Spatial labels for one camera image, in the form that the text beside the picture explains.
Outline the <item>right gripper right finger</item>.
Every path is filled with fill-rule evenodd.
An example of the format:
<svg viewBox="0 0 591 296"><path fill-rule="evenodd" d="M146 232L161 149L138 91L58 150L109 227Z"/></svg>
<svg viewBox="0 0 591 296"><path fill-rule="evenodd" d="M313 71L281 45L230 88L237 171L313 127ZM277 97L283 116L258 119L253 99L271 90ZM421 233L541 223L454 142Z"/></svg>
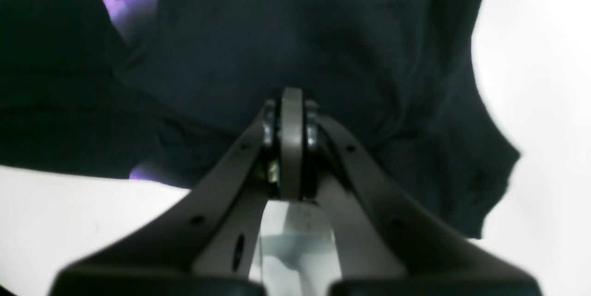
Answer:
<svg viewBox="0 0 591 296"><path fill-rule="evenodd" d="M538 286L420 207L337 121L317 123L315 201L334 231L336 287Z"/></svg>

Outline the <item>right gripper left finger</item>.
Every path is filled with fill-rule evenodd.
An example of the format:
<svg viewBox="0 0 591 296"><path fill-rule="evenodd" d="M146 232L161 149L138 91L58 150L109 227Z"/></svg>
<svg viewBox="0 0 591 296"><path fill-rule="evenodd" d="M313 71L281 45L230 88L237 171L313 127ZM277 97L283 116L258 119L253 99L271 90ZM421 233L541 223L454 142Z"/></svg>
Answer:
<svg viewBox="0 0 591 296"><path fill-rule="evenodd" d="M269 198L268 136L258 119L184 199L67 266L54 287L256 287L248 276Z"/></svg>

